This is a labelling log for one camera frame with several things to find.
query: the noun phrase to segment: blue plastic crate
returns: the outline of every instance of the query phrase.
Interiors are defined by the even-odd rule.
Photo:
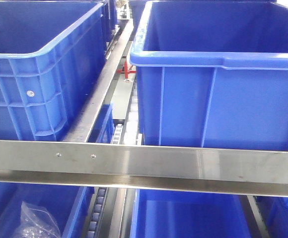
[[[250,238],[236,195],[137,190],[131,238]]]
[[[88,142],[110,144],[114,134],[112,105],[102,106]]]
[[[288,238],[288,198],[258,197],[257,203],[271,238]]]
[[[0,139],[62,139],[105,63],[101,6],[0,1]]]
[[[288,151],[288,8],[147,2],[130,59],[146,145]]]
[[[45,207],[62,238],[80,238],[93,193],[92,187],[0,182],[0,238],[11,237],[20,225],[23,201]]]
[[[130,7],[132,9],[133,26],[135,30],[138,28],[145,4],[148,1],[149,0],[129,0]],[[277,0],[261,0],[261,1],[276,2]]]

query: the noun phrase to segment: plastic bag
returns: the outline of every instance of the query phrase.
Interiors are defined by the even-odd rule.
[[[44,207],[21,204],[20,226],[13,238],[61,238],[55,218]]]

